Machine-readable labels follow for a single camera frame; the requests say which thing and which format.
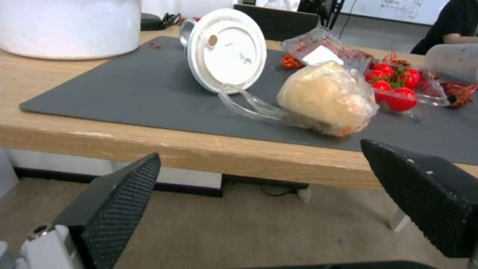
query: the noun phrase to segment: floor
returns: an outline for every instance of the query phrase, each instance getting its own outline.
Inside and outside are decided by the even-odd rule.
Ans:
[[[0,239],[12,250],[63,210],[85,184],[22,179],[0,199]],[[269,197],[258,186],[227,186],[224,198],[155,191],[116,268],[241,268],[412,260],[465,268],[409,224],[387,226],[396,205],[380,191],[313,186],[312,199]]]

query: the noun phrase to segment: textured rubber pad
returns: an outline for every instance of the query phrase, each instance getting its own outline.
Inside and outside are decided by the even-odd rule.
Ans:
[[[68,226],[86,268],[113,268],[148,204],[160,164],[151,154],[94,179],[57,217],[54,223]]]
[[[446,256],[470,257],[477,241],[478,179],[440,157],[371,140],[362,151],[387,193]]]

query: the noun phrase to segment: whiteboard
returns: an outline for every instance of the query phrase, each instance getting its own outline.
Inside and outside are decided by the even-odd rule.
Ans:
[[[342,13],[350,13],[355,0],[344,0]],[[352,14],[432,25],[449,0],[357,0]]]

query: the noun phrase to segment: plastic wrapper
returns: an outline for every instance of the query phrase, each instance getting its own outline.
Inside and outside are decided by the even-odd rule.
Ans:
[[[231,88],[224,85],[219,97],[236,113],[327,135],[346,136],[363,130],[378,109],[373,89],[362,74],[345,70],[334,61],[307,66],[292,74],[277,95],[281,107],[239,90],[251,105],[250,109],[242,107],[227,94]]]

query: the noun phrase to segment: white label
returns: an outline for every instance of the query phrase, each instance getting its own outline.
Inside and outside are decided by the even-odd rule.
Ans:
[[[335,55],[330,49],[324,46],[319,46],[311,53],[307,54],[303,61],[307,65],[316,65],[328,61],[336,61],[341,66],[344,65],[344,61],[342,61],[337,55]]]

